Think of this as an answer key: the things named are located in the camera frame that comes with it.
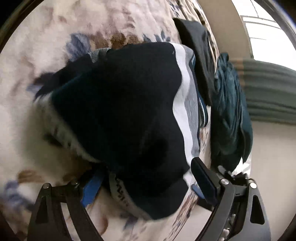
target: green curtain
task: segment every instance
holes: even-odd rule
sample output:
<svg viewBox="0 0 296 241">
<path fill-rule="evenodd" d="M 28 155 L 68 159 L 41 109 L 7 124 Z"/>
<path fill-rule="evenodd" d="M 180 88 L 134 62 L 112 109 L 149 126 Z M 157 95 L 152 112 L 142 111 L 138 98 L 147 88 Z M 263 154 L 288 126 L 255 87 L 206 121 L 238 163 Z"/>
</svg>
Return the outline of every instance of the green curtain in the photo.
<svg viewBox="0 0 296 241">
<path fill-rule="evenodd" d="M 254 59 L 231 62 L 252 120 L 296 124 L 296 71 Z"/>
</svg>

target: beige floor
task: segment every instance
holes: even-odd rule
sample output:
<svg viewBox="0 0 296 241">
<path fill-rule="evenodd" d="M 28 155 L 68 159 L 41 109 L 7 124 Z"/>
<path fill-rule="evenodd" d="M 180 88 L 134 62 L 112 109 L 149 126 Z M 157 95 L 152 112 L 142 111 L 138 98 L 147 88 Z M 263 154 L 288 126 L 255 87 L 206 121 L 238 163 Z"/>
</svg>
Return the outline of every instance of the beige floor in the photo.
<svg viewBox="0 0 296 241">
<path fill-rule="evenodd" d="M 272 241 L 283 234 L 296 213 L 296 126 L 253 122 L 251 177 L 258 184 Z M 196 206 L 175 241 L 194 241 L 210 211 Z"/>
</svg>

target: floral bedspread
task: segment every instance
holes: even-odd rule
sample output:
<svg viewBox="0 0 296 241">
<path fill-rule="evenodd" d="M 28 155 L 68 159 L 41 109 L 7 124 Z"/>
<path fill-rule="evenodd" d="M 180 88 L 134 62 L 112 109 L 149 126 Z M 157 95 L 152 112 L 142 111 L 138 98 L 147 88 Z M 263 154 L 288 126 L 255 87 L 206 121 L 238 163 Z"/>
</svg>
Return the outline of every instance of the floral bedspread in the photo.
<svg viewBox="0 0 296 241">
<path fill-rule="evenodd" d="M 101 47 L 180 43 L 174 17 L 199 21 L 208 29 L 216 62 L 215 38 L 195 0 L 45 0 L 13 33 L 0 54 L 0 210 L 21 240 L 42 184 L 64 185 L 89 168 L 46 134 L 32 107 L 46 76 Z M 200 157 L 209 165 L 210 124 L 201 130 L 200 141 Z M 173 240 L 196 199 L 188 191 L 174 215 L 144 221 L 122 210 L 101 188 L 87 211 L 106 241 Z M 72 239 L 79 240 L 65 207 L 63 213 Z"/>
</svg>

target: window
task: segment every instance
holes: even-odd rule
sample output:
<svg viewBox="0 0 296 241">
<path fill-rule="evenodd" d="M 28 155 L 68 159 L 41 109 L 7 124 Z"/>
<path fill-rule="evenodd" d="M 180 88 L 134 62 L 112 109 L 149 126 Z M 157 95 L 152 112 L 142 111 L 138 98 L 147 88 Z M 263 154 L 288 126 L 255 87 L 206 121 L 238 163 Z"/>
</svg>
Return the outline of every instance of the window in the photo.
<svg viewBox="0 0 296 241">
<path fill-rule="evenodd" d="M 254 0 L 232 0 L 250 38 L 255 60 L 296 70 L 296 50 L 274 19 Z"/>
</svg>

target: black fabric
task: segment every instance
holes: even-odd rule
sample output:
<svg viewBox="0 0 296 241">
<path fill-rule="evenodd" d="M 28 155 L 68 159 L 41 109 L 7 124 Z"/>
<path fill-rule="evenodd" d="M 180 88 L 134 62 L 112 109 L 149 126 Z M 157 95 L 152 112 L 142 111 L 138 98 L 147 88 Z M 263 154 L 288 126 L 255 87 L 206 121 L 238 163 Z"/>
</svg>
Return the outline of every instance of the black fabric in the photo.
<svg viewBox="0 0 296 241">
<path fill-rule="evenodd" d="M 63 86 L 73 78 L 89 72 L 95 64 L 91 61 L 89 54 L 85 54 L 74 62 L 67 65 L 56 73 L 45 73 L 35 80 L 35 84 L 42 83 L 42 88 L 36 93 L 35 99 L 39 96 L 48 94 L 53 90 Z"/>
<path fill-rule="evenodd" d="M 87 153 L 106 163 L 154 219 L 173 214 L 188 190 L 184 138 L 173 114 L 181 82 L 173 45 L 146 43 L 108 51 L 52 94 Z"/>
<path fill-rule="evenodd" d="M 208 106 L 212 105 L 215 68 L 207 30 L 195 21 L 174 18 L 182 44 L 191 48 L 196 57 L 195 74 L 200 95 Z"/>
</svg>

